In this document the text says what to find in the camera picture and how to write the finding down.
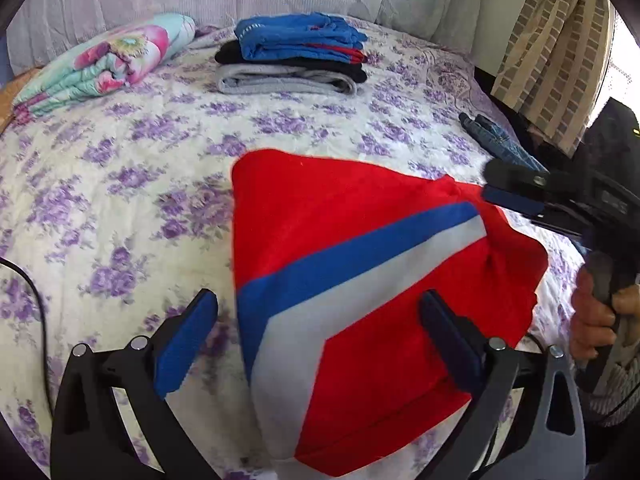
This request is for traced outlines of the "grey knit sleeve forearm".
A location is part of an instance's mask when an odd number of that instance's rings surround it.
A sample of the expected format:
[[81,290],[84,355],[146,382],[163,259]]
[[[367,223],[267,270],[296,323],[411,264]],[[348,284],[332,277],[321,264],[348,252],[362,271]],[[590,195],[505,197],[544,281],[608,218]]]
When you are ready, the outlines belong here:
[[639,350],[631,359],[613,365],[602,394],[589,393],[579,385],[584,375],[585,371],[578,367],[575,378],[586,422],[614,427],[639,407]]

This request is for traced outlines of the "person's right hand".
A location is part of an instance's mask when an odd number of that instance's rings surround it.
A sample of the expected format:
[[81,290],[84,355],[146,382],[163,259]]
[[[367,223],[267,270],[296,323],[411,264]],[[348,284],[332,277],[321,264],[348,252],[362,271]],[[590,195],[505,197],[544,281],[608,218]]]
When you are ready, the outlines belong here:
[[613,330],[614,313],[628,318],[628,332],[623,346],[639,341],[639,286],[632,285],[613,295],[612,308],[593,296],[593,277],[585,266],[576,275],[576,288],[570,302],[574,315],[570,321],[570,354],[578,361],[590,361],[598,355],[598,348],[616,341]]

